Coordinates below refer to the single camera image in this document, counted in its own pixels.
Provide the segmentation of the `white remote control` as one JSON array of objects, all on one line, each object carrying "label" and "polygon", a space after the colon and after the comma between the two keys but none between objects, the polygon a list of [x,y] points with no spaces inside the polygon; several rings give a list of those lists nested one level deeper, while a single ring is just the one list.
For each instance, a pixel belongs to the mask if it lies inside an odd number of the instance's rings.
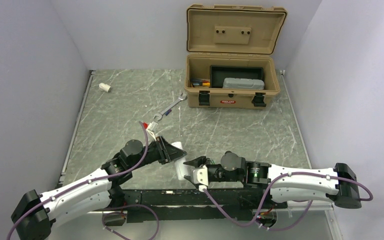
[{"label": "white remote control", "polygon": [[[183,150],[183,145],[180,141],[173,142],[172,145],[178,149]],[[176,175],[179,181],[185,181],[185,176],[187,176],[189,173],[188,166],[184,164],[185,161],[186,158],[182,157],[174,162]]]}]

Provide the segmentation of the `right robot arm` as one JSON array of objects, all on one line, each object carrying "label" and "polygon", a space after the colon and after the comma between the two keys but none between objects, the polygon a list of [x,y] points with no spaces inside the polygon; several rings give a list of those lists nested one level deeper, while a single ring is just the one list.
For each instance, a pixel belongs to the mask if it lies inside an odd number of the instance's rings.
[{"label": "right robot arm", "polygon": [[213,182],[240,182],[244,188],[257,188],[256,203],[267,208],[273,202],[304,202],[309,200],[334,203],[344,209],[361,208],[362,199],[357,176],[345,163],[323,169],[301,169],[276,164],[247,161],[227,151],[220,163],[213,164],[206,156],[174,163],[177,178],[187,180],[199,191]]}]

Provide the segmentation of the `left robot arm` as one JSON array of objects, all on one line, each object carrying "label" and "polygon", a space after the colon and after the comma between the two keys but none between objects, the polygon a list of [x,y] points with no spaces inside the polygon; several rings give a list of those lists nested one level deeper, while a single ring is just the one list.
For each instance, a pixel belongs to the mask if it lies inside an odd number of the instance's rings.
[{"label": "left robot arm", "polygon": [[133,177],[133,170],[154,162],[164,165],[186,155],[178,142],[171,144],[162,136],[145,144],[130,140],[113,158],[81,179],[43,193],[26,192],[11,215],[13,227],[7,238],[17,232],[21,240],[44,240],[52,227],[88,212],[117,210],[126,203],[121,185]]}]

